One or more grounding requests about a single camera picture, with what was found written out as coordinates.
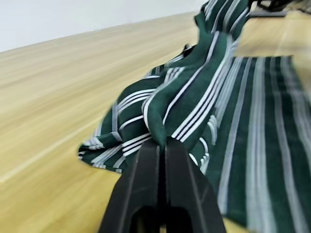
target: wooden floor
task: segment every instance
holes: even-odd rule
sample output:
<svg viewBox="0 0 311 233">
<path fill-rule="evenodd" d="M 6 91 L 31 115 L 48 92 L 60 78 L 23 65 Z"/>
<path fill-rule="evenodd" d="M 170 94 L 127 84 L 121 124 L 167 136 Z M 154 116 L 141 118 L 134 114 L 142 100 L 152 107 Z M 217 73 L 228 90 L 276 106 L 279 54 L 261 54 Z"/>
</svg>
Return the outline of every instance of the wooden floor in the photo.
<svg viewBox="0 0 311 233">
<path fill-rule="evenodd" d="M 0 232 L 95 233 L 119 175 L 77 159 L 113 100 L 196 43 L 193 14 L 0 53 Z M 251 19 L 239 55 L 289 55 L 311 96 L 311 17 Z M 244 232 L 226 221 L 229 233 Z"/>
</svg>

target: white stripe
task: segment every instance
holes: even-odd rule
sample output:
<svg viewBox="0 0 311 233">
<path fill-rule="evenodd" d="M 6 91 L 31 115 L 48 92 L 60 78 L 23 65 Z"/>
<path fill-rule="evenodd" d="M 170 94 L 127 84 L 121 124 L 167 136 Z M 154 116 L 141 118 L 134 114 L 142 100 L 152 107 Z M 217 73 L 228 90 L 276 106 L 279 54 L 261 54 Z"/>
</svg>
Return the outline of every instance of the white stripe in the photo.
<svg viewBox="0 0 311 233">
<path fill-rule="evenodd" d="M 126 102 L 129 98 L 135 96 L 135 95 L 139 95 L 141 93 L 150 93 L 150 92 L 153 92 L 155 89 L 147 89 L 147 90 L 140 90 L 140 91 L 136 91 L 130 95 L 128 95 L 127 97 L 125 97 L 120 103 L 119 105 L 122 105 L 124 104 L 124 102 Z"/>
<path fill-rule="evenodd" d="M 232 33 L 232 31 L 235 29 L 235 27 L 237 26 L 237 24 L 239 23 L 239 21 L 244 17 L 244 15 L 248 12 L 248 8 L 246 8 L 241 14 L 240 16 L 234 21 L 234 23 L 232 24 L 232 27 L 229 31 L 229 33 Z"/>
<path fill-rule="evenodd" d="M 230 61 L 226 64 L 225 66 L 225 73 L 226 73 L 226 79 L 224 82 L 224 85 L 222 87 L 221 92 L 219 93 L 219 97 L 215 103 L 215 115 L 217 115 L 218 111 L 219 111 L 219 106 L 221 105 L 221 103 L 223 102 L 223 99 L 225 98 L 226 95 L 226 90 L 228 88 L 229 83 L 231 82 L 230 78 L 232 76 L 232 72 L 235 68 L 235 66 L 237 65 L 237 59 L 234 60 L 234 62 L 232 63 L 232 58 L 230 58 Z"/>
<path fill-rule="evenodd" d="M 247 145 L 247 214 L 250 230 L 274 233 L 276 232 L 276 223 L 266 174 L 264 96 L 264 59 L 259 58 L 255 68 L 251 106 L 252 120 L 249 122 L 250 138 Z"/>
<path fill-rule="evenodd" d="M 118 111 L 120 111 L 120 109 L 122 109 L 124 106 L 127 106 L 128 104 L 130 104 L 133 100 L 135 100 L 135 99 L 137 99 L 137 98 L 140 98 L 140 97 L 148 97 L 148 96 L 150 96 L 151 94 L 152 94 L 152 92 L 149 92 L 149 93 L 141 93 L 141 94 L 132 96 L 131 98 L 129 98 L 129 99 L 128 99 L 127 101 L 125 101 L 124 103 L 118 105 Z"/>
<path fill-rule="evenodd" d="M 252 231 L 260 232 L 262 220 L 259 216 L 260 204 L 258 202 L 257 180 L 256 180 L 256 134 L 257 134 L 257 118 L 258 118 L 258 84 L 257 78 L 253 78 L 253 93 L 250 112 L 250 121 L 248 124 L 248 139 L 246 150 L 246 209 L 247 209 L 247 225 Z"/>
<path fill-rule="evenodd" d="M 156 79 L 156 78 L 160 78 L 160 76 L 159 75 L 150 75 L 150 76 L 145 77 L 144 79 Z"/>
<path fill-rule="evenodd" d="M 248 78 L 248 74 L 250 70 L 250 65 L 251 65 L 251 58 L 247 60 L 247 64 L 245 66 L 238 100 L 237 100 L 236 107 L 235 107 L 234 114 L 233 114 L 227 147 L 225 150 L 225 159 L 224 159 L 224 165 L 223 165 L 222 174 L 220 178 L 220 185 L 219 185 L 218 198 L 217 198 L 220 212 L 223 215 L 227 214 L 228 185 L 229 185 L 229 176 L 230 176 L 230 171 L 231 171 L 232 156 L 233 156 L 233 150 L 234 150 L 234 145 L 236 141 L 238 126 L 240 122 L 241 111 L 242 111 L 242 107 L 244 103 L 244 96 L 245 96 L 245 90 L 246 90 L 246 84 L 247 84 L 247 78 Z"/>
<path fill-rule="evenodd" d="M 118 152 L 121 149 L 121 145 L 113 148 L 107 149 L 105 152 L 101 153 L 99 156 L 94 158 L 91 163 L 99 164 L 102 163 L 102 161 L 106 161 L 107 158 L 110 158 L 112 155 L 114 155 L 116 152 Z"/>
<path fill-rule="evenodd" d="M 184 70 L 185 68 L 182 67 L 180 68 L 179 72 L 178 72 L 178 75 Z M 176 75 L 173 79 L 171 79 L 169 82 L 166 82 L 166 83 L 163 83 L 162 85 L 160 85 L 156 91 L 146 100 L 146 102 L 144 103 L 143 105 L 143 115 L 144 115 L 144 121 L 145 121 L 145 124 L 147 126 L 147 129 L 149 129 L 149 122 L 148 122 L 148 108 L 149 108 L 149 105 L 151 103 L 151 101 L 153 100 L 153 98 L 156 96 L 157 93 L 159 93 L 161 90 L 163 90 L 165 87 L 167 87 L 169 84 L 171 84 L 171 82 L 173 82 L 177 77 L 178 75 Z"/>
<path fill-rule="evenodd" d="M 166 64 L 169 65 L 169 64 L 174 63 L 174 62 L 177 62 L 177 61 L 179 61 L 179 60 L 181 60 L 181 59 L 183 59 L 183 57 L 177 57 L 177 58 L 175 58 L 174 60 L 168 61 Z"/>
<path fill-rule="evenodd" d="M 234 71 L 234 69 L 235 69 L 235 67 L 237 65 L 237 61 L 238 61 L 238 59 L 236 58 L 234 60 L 234 62 L 232 63 L 232 59 L 230 59 L 230 67 L 229 67 L 230 71 L 229 71 L 229 73 L 227 75 L 228 77 L 232 76 L 232 72 Z M 219 111 L 219 106 L 221 105 L 221 103 L 223 102 L 223 99 L 225 98 L 226 90 L 227 90 L 228 85 L 229 85 L 230 82 L 231 82 L 231 79 L 230 78 L 226 78 L 226 81 L 224 82 L 224 85 L 223 85 L 222 90 L 221 90 L 221 92 L 219 94 L 219 97 L 218 97 L 218 99 L 217 99 L 217 101 L 215 103 L 216 115 L 217 115 L 217 112 Z"/>
<path fill-rule="evenodd" d="M 207 167 L 208 167 L 208 162 L 209 162 L 209 154 L 205 154 L 206 158 L 205 158 L 205 161 L 203 162 L 203 164 L 201 165 L 200 167 L 200 170 L 201 172 L 205 175 L 206 174 L 206 170 L 207 170 Z"/>
<path fill-rule="evenodd" d="M 93 167 L 97 167 L 97 168 L 101 168 L 101 169 L 105 169 L 106 165 L 102 165 L 102 164 L 93 164 Z"/>
<path fill-rule="evenodd" d="M 182 58 L 184 58 L 183 54 L 181 54 L 181 55 L 179 55 L 177 57 L 172 58 L 171 60 L 168 61 L 168 63 L 173 63 L 173 62 L 179 61 Z"/>
<path fill-rule="evenodd" d="M 95 141 L 95 143 L 96 143 L 96 146 L 97 146 L 99 149 L 104 148 L 104 145 L 102 144 L 102 142 L 101 142 L 97 137 L 94 137 L 94 141 Z"/>
<path fill-rule="evenodd" d="M 210 122 L 214 125 L 214 127 L 217 127 L 217 119 L 215 117 L 215 115 L 211 115 L 209 118 Z"/>
<path fill-rule="evenodd" d="M 191 78 L 187 81 L 187 83 L 182 87 L 182 89 L 178 92 L 178 94 L 175 96 L 175 98 L 172 100 L 172 102 L 169 104 L 168 109 L 166 110 L 166 114 L 163 118 L 163 123 L 165 123 L 165 120 L 167 118 L 167 115 L 169 114 L 171 108 L 173 105 L 177 102 L 177 100 L 180 98 L 180 96 L 187 90 L 188 86 L 195 80 L 195 78 L 198 76 L 198 74 L 201 72 L 203 67 L 210 61 L 210 58 L 213 54 L 213 51 L 215 49 L 215 44 L 218 38 L 219 32 L 215 33 L 215 36 L 213 37 L 213 41 L 210 45 L 206 61 L 204 64 L 196 70 L 196 72 L 191 76 Z M 213 77 L 211 80 L 210 85 L 208 86 L 207 90 L 210 92 L 211 88 L 213 87 L 214 83 L 216 82 L 217 77 Z M 190 115 L 182 122 L 182 124 L 176 129 L 176 131 L 173 133 L 172 137 L 176 137 L 177 134 L 183 129 L 183 127 L 190 121 L 190 119 L 196 114 L 197 108 L 193 109 L 193 111 L 190 113 Z"/>
<path fill-rule="evenodd" d="M 115 162 L 115 164 L 113 165 L 113 167 L 114 167 L 114 168 L 119 168 L 119 167 L 121 166 L 121 164 L 124 162 L 124 160 L 125 160 L 125 157 L 124 157 L 124 156 L 120 157 L 120 159 L 118 159 L 118 160 Z"/>
<path fill-rule="evenodd" d="M 232 16 L 232 13 L 234 12 L 235 8 L 237 8 L 239 3 L 240 3 L 240 0 L 234 0 L 231 3 L 231 5 L 229 7 L 229 10 L 227 11 L 227 13 L 226 13 L 226 15 L 224 17 L 223 31 L 227 30 L 228 21 L 229 21 L 230 17 Z"/>
<path fill-rule="evenodd" d="M 242 58 L 236 58 L 233 62 L 233 65 L 228 73 L 228 78 L 226 79 L 226 82 L 224 83 L 224 86 L 222 88 L 222 91 L 219 94 L 219 98 L 217 100 L 217 103 L 215 104 L 215 106 L 217 107 L 216 109 L 216 115 L 219 115 L 219 111 L 220 109 L 222 109 L 224 107 L 224 102 L 225 100 L 228 98 L 228 92 L 230 91 L 230 88 L 232 87 L 232 83 L 235 82 L 236 79 L 236 73 L 238 72 L 238 70 L 241 67 L 241 63 L 242 63 Z"/>
<path fill-rule="evenodd" d="M 133 149 L 131 149 L 131 150 L 125 152 L 125 153 L 123 154 L 123 156 L 128 156 L 128 155 L 134 153 L 135 151 L 139 150 L 140 148 L 141 148 L 141 145 L 139 145 L 139 146 L 137 146 L 137 147 L 135 147 L 135 148 L 133 148 Z"/>
<path fill-rule="evenodd" d="M 272 68 L 272 62 L 275 58 L 271 58 L 270 62 L 270 73 L 271 73 L 271 87 L 274 90 L 275 100 L 275 120 L 276 120 L 276 131 L 277 137 L 282 153 L 283 173 L 285 188 L 288 195 L 289 206 L 291 209 L 292 219 L 294 222 L 294 228 L 296 233 L 307 233 L 309 232 L 305 216 L 299 202 L 295 182 L 294 172 L 292 167 L 291 152 L 287 143 L 287 137 L 284 126 L 284 119 L 282 113 L 282 99 L 276 83 L 275 64 Z"/>
<path fill-rule="evenodd" d="M 143 134 L 143 135 L 141 135 L 139 137 L 135 137 L 135 138 L 133 138 L 133 139 L 127 141 L 127 142 L 124 142 L 122 146 L 123 147 L 127 147 L 128 145 L 131 145 L 132 143 L 135 143 L 135 142 L 137 142 L 137 141 L 139 141 L 139 140 L 141 140 L 141 139 L 143 139 L 145 137 L 148 137 L 150 135 L 151 135 L 150 133 L 145 133 L 145 134 Z"/>
<path fill-rule="evenodd" d="M 169 76 L 169 80 L 173 79 L 175 77 L 175 74 L 180 70 L 179 67 L 177 67 L 176 69 L 174 69 L 174 71 L 171 73 L 171 75 Z"/>
<path fill-rule="evenodd" d="M 118 110 L 117 110 L 118 103 L 115 102 L 112 106 L 112 116 L 111 116 L 111 131 L 118 130 Z"/>
<path fill-rule="evenodd" d="M 123 153 L 124 153 L 124 152 L 127 152 L 128 150 L 130 150 L 130 149 L 133 148 L 133 147 L 136 147 L 136 146 L 138 146 L 138 145 L 141 145 L 143 142 L 149 140 L 150 138 L 151 138 L 151 137 L 147 137 L 147 138 L 142 139 L 142 140 L 140 140 L 140 141 L 138 141 L 138 142 L 136 142 L 136 143 L 133 143 L 132 145 L 129 145 L 129 146 L 127 146 L 127 147 L 123 147 L 123 148 L 122 148 Z"/>
<path fill-rule="evenodd" d="M 216 143 L 216 137 L 217 137 L 217 135 L 216 135 L 216 129 L 215 129 L 214 125 L 213 125 L 211 122 L 208 122 L 207 125 L 209 126 L 210 132 L 211 132 L 211 134 L 212 134 L 212 145 L 215 145 L 215 143 Z"/>
<path fill-rule="evenodd" d="M 147 96 L 144 96 L 144 97 L 140 97 L 140 98 L 135 99 L 135 100 L 131 101 L 130 103 L 124 105 L 121 109 L 119 109 L 118 114 L 121 114 L 126 108 L 128 108 L 128 107 L 131 106 L 132 104 L 137 103 L 137 102 L 142 101 L 142 100 L 145 100 L 145 99 L 147 99 L 149 96 L 150 96 L 150 95 L 147 95 Z"/>
<path fill-rule="evenodd" d="M 292 64 L 290 64 L 290 61 L 286 63 L 286 59 L 287 58 L 282 58 L 281 73 L 284 76 L 288 93 L 290 94 L 293 101 L 295 125 L 297 127 L 299 139 L 305 149 L 308 158 L 309 171 L 311 172 L 311 116 L 309 110 L 307 109 L 309 103 L 306 102 L 306 97 L 304 96 L 302 90 L 292 88 L 293 85 L 295 88 L 300 85 L 295 82 L 294 77 L 297 79 L 298 77 L 296 76 L 295 72 L 291 72 L 289 67 L 291 67 Z"/>
<path fill-rule="evenodd" d="M 210 0 L 211 4 L 207 4 L 205 6 L 205 14 L 206 14 L 206 17 L 205 17 L 205 21 L 208 21 L 209 20 L 209 17 L 210 15 L 212 14 L 213 12 L 213 9 L 214 9 L 214 6 L 216 5 L 217 3 L 217 0 Z"/>
<path fill-rule="evenodd" d="M 213 25 L 213 28 L 212 28 L 212 33 L 214 33 L 216 31 L 216 27 L 217 27 L 217 24 L 218 24 L 218 19 L 219 19 L 219 16 L 222 14 L 222 11 L 225 7 L 225 5 L 228 3 L 229 0 L 226 0 L 225 3 L 222 5 L 222 7 L 220 8 L 220 10 L 218 11 L 217 13 L 217 16 L 216 16 L 216 19 L 214 21 L 214 25 Z"/>
<path fill-rule="evenodd" d="M 172 81 L 175 80 L 175 79 L 180 75 L 180 73 L 181 73 L 183 70 L 184 70 L 183 68 L 179 69 L 179 70 L 174 74 L 174 76 L 172 77 Z"/>
<path fill-rule="evenodd" d="M 141 116 L 134 117 L 134 118 L 132 118 L 132 119 L 130 119 L 130 120 L 124 122 L 124 123 L 120 126 L 119 130 L 123 130 L 123 128 L 124 128 L 125 126 L 127 126 L 128 124 L 131 124 L 132 122 L 137 121 L 137 120 L 140 120 L 140 119 L 143 119 L 143 118 L 144 118 L 143 115 L 141 115 Z"/>
<path fill-rule="evenodd" d="M 168 71 L 166 72 L 165 78 L 164 78 L 164 83 L 167 83 L 168 80 L 170 80 L 170 76 L 172 74 L 172 72 L 175 70 L 176 68 L 169 68 Z"/>
<path fill-rule="evenodd" d="M 190 158 L 194 161 L 194 163 L 198 166 L 198 162 L 196 161 L 195 157 L 193 156 L 193 154 L 189 153 Z"/>
<path fill-rule="evenodd" d="M 112 136 L 115 137 L 115 139 L 118 141 L 118 142 L 122 142 L 122 138 L 120 136 L 120 134 L 117 132 L 117 131 L 112 131 L 110 134 L 112 134 Z"/>
<path fill-rule="evenodd" d="M 229 83 L 228 89 L 225 92 L 225 97 L 223 99 L 223 102 L 219 106 L 219 111 L 218 111 L 218 114 L 217 114 L 218 127 L 221 125 L 221 122 L 223 120 L 224 113 L 225 113 L 226 107 L 228 105 L 228 102 L 229 102 L 229 99 L 230 99 L 230 96 L 231 96 L 231 93 L 232 93 L 232 90 L 233 90 L 233 87 L 234 87 L 234 84 L 235 84 L 235 80 L 236 80 L 236 78 L 238 76 L 238 72 L 239 72 L 239 70 L 241 68 L 241 65 L 242 65 L 242 59 L 239 60 L 238 65 L 236 66 L 236 68 L 233 71 L 232 75 L 228 76 L 228 78 L 231 80 L 231 82 Z"/>
<path fill-rule="evenodd" d="M 184 130 L 178 136 L 180 138 L 180 136 L 182 136 L 183 133 L 185 133 L 183 135 L 183 137 L 180 139 L 181 142 L 184 142 L 197 129 L 197 127 L 199 127 L 199 125 L 205 119 L 205 117 L 209 113 L 210 109 L 212 108 L 212 106 L 214 105 L 214 103 L 218 97 L 219 91 L 220 91 L 220 89 L 224 83 L 225 77 L 226 77 L 226 75 L 224 75 L 223 77 L 219 76 L 219 73 L 223 69 L 224 64 L 227 62 L 227 58 L 229 57 L 229 54 L 230 54 L 229 51 L 230 50 L 228 49 L 228 47 L 229 47 L 229 42 L 227 43 L 225 56 L 224 56 L 223 60 L 221 61 L 220 65 L 218 66 L 218 68 L 214 74 L 214 77 L 213 77 L 213 79 L 214 78 L 217 79 L 216 88 L 214 88 L 211 93 L 209 93 L 209 89 L 207 89 L 206 92 L 204 93 L 203 98 L 199 101 L 199 103 L 195 107 L 195 109 L 197 110 L 196 115 L 192 118 L 190 123 L 187 126 L 185 126 Z"/>
<path fill-rule="evenodd" d="M 202 137 L 200 137 L 199 140 L 203 144 L 203 147 L 204 147 L 204 150 L 205 150 L 205 154 L 207 154 L 208 153 L 208 146 L 207 146 L 206 141 Z"/>
<path fill-rule="evenodd" d="M 98 127 L 96 128 L 95 132 L 94 132 L 94 137 L 95 136 L 100 136 L 101 132 L 102 132 L 102 126 L 103 126 L 103 121 L 101 120 L 100 124 L 98 125 Z"/>
</svg>

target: striped towel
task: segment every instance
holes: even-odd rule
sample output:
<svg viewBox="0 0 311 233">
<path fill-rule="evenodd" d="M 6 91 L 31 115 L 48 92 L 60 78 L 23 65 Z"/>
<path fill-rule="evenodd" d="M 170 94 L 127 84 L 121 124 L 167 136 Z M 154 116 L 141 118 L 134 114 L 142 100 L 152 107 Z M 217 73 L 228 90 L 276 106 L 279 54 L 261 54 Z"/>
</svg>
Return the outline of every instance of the striped towel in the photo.
<svg viewBox="0 0 311 233">
<path fill-rule="evenodd" d="M 233 57 L 246 0 L 210 0 L 199 42 L 128 86 L 79 148 L 122 172 L 172 136 L 210 180 L 221 213 L 259 233 L 311 230 L 311 108 L 291 57 Z"/>
</svg>

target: white wall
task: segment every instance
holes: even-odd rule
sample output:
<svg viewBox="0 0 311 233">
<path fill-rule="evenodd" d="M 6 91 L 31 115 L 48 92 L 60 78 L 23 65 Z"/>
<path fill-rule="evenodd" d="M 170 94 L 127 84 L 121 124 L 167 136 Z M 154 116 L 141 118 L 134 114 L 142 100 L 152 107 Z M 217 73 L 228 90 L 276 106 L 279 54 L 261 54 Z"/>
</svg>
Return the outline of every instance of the white wall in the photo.
<svg viewBox="0 0 311 233">
<path fill-rule="evenodd" d="M 0 51 L 197 11 L 204 0 L 0 0 Z"/>
</svg>

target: green fabric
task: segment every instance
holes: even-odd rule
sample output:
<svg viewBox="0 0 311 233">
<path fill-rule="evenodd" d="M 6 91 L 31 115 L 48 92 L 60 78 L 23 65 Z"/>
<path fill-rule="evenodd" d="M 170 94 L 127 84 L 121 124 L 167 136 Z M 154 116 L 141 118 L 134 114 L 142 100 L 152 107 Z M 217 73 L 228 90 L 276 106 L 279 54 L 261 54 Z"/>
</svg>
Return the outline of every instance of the green fabric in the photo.
<svg viewBox="0 0 311 233">
<path fill-rule="evenodd" d="M 128 86 L 79 148 L 91 166 L 122 172 L 142 143 L 185 145 L 221 213 L 263 233 L 311 230 L 311 108 L 291 57 L 233 57 L 245 0 L 210 0 L 199 42 Z"/>
</svg>

